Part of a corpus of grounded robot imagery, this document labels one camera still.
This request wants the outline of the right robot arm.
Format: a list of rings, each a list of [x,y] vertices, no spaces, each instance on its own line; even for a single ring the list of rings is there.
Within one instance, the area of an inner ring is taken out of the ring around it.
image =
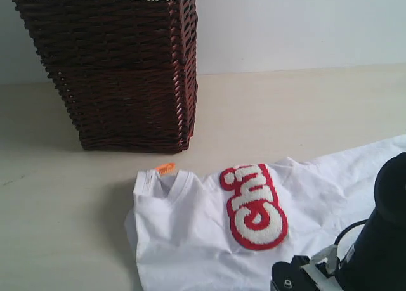
[[[375,209],[340,264],[343,290],[405,290],[405,153],[378,172],[374,200]]]

